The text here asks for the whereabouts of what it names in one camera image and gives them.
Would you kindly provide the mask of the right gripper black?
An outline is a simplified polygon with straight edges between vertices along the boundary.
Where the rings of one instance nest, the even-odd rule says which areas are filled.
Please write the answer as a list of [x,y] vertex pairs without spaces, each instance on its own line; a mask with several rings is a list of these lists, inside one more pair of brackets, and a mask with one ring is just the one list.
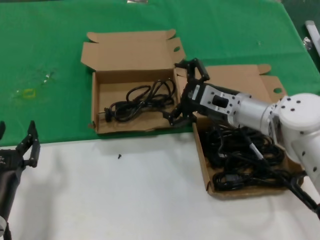
[[[199,102],[196,100],[201,83],[210,79],[210,76],[198,59],[181,60],[174,64],[175,67],[186,70],[187,84],[183,88],[180,103],[177,104],[170,112],[163,111],[162,116],[168,120],[171,127],[182,127],[197,121],[194,112],[197,111]],[[200,73],[200,79],[196,78],[196,69]]]

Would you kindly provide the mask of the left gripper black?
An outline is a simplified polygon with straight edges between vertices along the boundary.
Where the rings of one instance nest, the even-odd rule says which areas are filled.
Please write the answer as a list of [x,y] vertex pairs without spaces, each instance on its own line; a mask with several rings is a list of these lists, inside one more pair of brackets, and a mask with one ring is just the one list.
[[[6,131],[4,121],[0,122],[0,140],[3,138]],[[24,154],[31,149],[29,159],[24,160]],[[16,149],[1,149],[0,150],[0,172],[24,170],[29,166],[36,168],[40,155],[40,141],[37,132],[36,124],[33,120],[30,121],[26,137],[17,145]]]

